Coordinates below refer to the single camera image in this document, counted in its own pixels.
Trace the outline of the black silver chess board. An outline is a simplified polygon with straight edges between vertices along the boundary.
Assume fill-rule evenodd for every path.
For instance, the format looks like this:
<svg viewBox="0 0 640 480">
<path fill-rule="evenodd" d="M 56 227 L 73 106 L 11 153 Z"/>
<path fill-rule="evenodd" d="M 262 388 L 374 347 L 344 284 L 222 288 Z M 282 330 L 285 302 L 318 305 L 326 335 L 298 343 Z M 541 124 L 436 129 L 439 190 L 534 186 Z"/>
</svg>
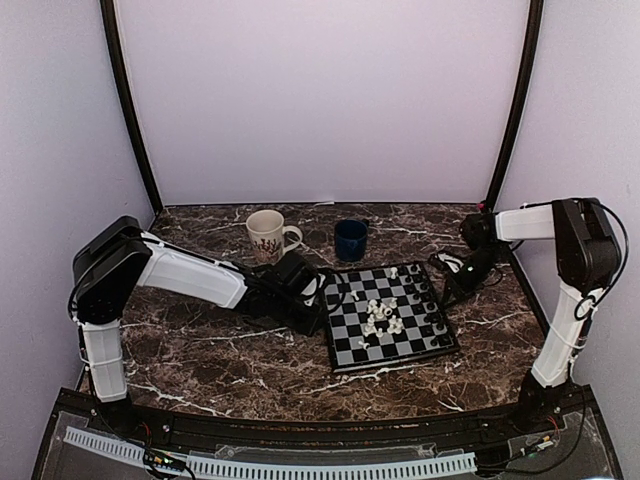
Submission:
<svg viewBox="0 0 640 480">
<path fill-rule="evenodd" d="M 398 277 L 390 278 L 390 269 Z M 350 292 L 358 292 L 355 301 Z M 334 373 L 453 354 L 460 346 L 421 262 L 335 272 L 327 277 L 327 346 Z M 360 341 L 370 343 L 362 348 Z"/>
</svg>

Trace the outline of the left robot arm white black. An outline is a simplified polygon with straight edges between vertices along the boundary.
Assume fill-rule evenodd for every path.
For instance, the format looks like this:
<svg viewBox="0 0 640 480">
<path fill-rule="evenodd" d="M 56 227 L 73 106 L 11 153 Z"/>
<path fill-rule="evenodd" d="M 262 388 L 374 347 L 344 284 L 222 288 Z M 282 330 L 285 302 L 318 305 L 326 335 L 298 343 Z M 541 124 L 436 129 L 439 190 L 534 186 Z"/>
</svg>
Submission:
<svg viewBox="0 0 640 480">
<path fill-rule="evenodd" d="M 327 318 L 327 275 L 289 252 L 274 264 L 249 267 L 166 243 L 122 216 L 84 246 L 72 262 L 67 311 L 79 330 L 98 417 L 120 436 L 141 427 L 125 375 L 120 324 L 136 288 L 200 299 L 251 317 L 267 316 L 311 336 Z"/>
</svg>

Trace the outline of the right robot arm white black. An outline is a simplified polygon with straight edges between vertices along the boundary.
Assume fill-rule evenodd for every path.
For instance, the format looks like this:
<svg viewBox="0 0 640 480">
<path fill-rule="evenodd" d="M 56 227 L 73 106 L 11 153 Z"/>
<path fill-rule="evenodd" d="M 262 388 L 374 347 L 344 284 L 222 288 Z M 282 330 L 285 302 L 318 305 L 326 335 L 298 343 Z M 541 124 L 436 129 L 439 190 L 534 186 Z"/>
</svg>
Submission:
<svg viewBox="0 0 640 480">
<path fill-rule="evenodd" d="M 586 345 L 599 304 L 628 261 L 629 240 L 620 218 L 596 198 L 565 198 L 502 212 L 481 211 L 459 227 L 471 255 L 447 268 L 441 304 L 470 298 L 512 243 L 551 240 L 559 296 L 541 351 L 521 383 L 509 421 L 521 434 L 534 432 L 558 407 L 572 381 L 572 366 Z"/>
</svg>

